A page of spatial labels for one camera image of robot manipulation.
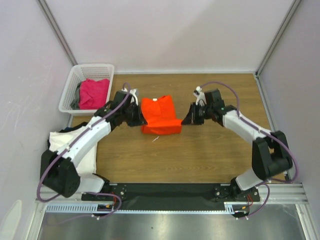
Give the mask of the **orange t shirt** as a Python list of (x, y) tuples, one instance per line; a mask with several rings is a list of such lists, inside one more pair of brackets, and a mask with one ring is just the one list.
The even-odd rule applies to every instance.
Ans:
[(141, 111), (146, 120), (146, 124), (141, 127), (143, 134), (173, 135), (182, 132), (182, 120), (176, 116), (171, 95), (143, 98)]

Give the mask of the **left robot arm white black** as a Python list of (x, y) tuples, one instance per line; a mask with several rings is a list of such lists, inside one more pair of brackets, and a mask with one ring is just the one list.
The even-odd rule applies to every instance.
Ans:
[(93, 194), (99, 200), (110, 195), (110, 187), (95, 173), (80, 176), (77, 167), (85, 155), (116, 127), (126, 123), (129, 127), (146, 124), (136, 88), (123, 88), (114, 99), (99, 108), (83, 131), (56, 151), (46, 150), (41, 156), (40, 180), (36, 191), (41, 198), (41, 187), (46, 186), (58, 196), (69, 198), (76, 192)]

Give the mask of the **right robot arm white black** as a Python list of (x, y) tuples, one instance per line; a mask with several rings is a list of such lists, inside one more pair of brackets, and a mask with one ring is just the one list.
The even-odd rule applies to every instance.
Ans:
[(218, 89), (203, 91), (198, 86), (183, 125), (202, 125), (211, 119), (233, 131), (252, 147), (251, 167), (230, 182), (227, 196), (242, 201), (259, 184), (291, 169), (294, 165), (288, 142), (281, 131), (272, 132), (245, 117), (233, 105), (226, 105)]

